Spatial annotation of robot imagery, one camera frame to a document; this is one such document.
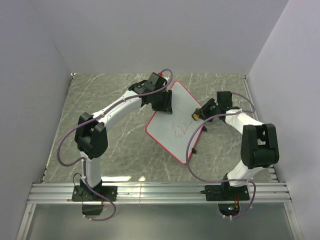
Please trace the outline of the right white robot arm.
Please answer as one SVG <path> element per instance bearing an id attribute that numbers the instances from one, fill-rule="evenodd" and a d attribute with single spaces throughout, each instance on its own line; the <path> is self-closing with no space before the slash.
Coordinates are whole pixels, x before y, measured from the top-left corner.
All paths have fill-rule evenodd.
<path id="1" fill-rule="evenodd" d="M 246 182 L 258 172 L 279 161 L 276 127 L 262 123 L 247 115 L 247 111 L 233 106 L 231 92 L 218 92 L 216 99 L 209 99 L 197 108 L 191 117 L 194 120 L 212 121 L 219 118 L 241 134 L 240 161 L 223 177 L 220 193 L 226 200 L 234 200 L 245 191 Z"/>

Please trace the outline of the red framed whiteboard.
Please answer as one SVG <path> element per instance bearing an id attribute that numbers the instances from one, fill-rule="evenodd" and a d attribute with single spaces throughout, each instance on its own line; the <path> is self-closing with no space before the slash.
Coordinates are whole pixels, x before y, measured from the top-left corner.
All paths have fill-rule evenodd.
<path id="1" fill-rule="evenodd" d="M 194 135 L 186 157 L 188 142 L 196 128 L 203 122 L 201 119 L 194 120 L 192 113 L 202 105 L 180 81 L 175 81 L 170 90 L 172 90 L 172 114 L 156 111 L 145 126 L 145 132 L 185 165 L 201 135 L 201 130 Z"/>

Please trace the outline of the yellow whiteboard eraser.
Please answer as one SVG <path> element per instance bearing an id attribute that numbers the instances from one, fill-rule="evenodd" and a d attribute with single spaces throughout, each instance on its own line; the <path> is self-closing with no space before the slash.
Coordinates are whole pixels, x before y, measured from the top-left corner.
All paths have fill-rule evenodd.
<path id="1" fill-rule="evenodd" d="M 199 112 L 194 112 L 191 117 L 195 120 L 198 121 L 200 119 L 200 113 Z"/>

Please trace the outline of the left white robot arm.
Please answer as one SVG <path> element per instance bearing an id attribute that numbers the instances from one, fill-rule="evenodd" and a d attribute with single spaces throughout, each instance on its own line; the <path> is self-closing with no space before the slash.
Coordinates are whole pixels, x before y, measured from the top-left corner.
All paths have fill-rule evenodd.
<path id="1" fill-rule="evenodd" d="M 153 111 L 172 114 L 170 80 L 152 73 L 147 80 L 132 84 L 106 108 L 93 114 L 84 112 L 78 120 L 74 140 L 80 151 L 82 177 L 80 187 L 89 201 L 102 195 L 101 156 L 108 148 L 108 131 L 129 113 L 150 104 Z"/>

